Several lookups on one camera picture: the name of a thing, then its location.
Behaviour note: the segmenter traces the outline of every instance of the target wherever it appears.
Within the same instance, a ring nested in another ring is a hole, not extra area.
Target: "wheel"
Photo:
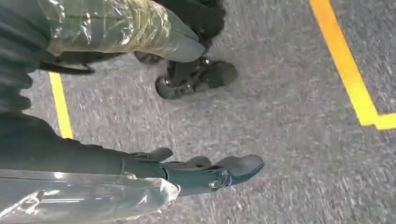
[[[134,54],[137,60],[139,60],[139,62],[145,65],[153,65],[163,59],[160,56],[153,55],[150,53],[140,52],[140,51],[135,51]]]
[[[238,77],[238,71],[231,63],[213,62],[204,69],[202,81],[207,83],[209,88],[227,86]]]
[[[156,90],[160,97],[164,99],[179,98],[177,91],[169,84],[169,77],[161,76],[156,80]]]

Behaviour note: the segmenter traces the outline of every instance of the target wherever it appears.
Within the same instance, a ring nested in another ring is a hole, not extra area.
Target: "floor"
[[[238,68],[231,86],[165,101],[153,88],[163,65],[131,55],[95,64],[92,77],[62,76],[83,143],[127,152],[169,147],[178,160],[259,154],[266,162],[250,182],[180,198],[133,223],[396,223],[396,129],[360,125],[310,2],[225,4],[226,28],[210,53]],[[396,112],[396,2],[331,4],[378,112]],[[31,76],[27,113],[59,131],[48,75]]]

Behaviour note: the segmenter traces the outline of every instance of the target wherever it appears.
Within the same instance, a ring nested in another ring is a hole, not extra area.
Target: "yellow line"
[[[366,89],[347,41],[328,0],[311,0],[311,7],[362,126],[377,121],[378,113]]]
[[[52,85],[52,92],[54,94],[61,136],[65,139],[72,139],[73,132],[71,130],[70,118],[67,111],[66,98],[64,96],[61,76],[59,73],[50,72],[49,78]]]
[[[396,128],[396,113],[380,115],[375,122],[378,130],[389,130]]]

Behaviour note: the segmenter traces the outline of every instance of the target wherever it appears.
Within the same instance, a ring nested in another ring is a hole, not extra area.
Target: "plastic bag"
[[[161,178],[0,170],[0,224],[115,223],[167,208],[176,186]]]
[[[143,51],[189,62],[205,48],[171,11],[150,0],[38,0],[51,28],[48,51]]]

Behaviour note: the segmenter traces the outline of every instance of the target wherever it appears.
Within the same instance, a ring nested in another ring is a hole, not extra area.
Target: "plastic wrap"
[[[48,51],[143,51],[188,62],[205,50],[171,11],[150,0],[38,0],[51,29]]]
[[[0,170],[1,224],[115,223],[168,207],[178,195],[164,179]]]

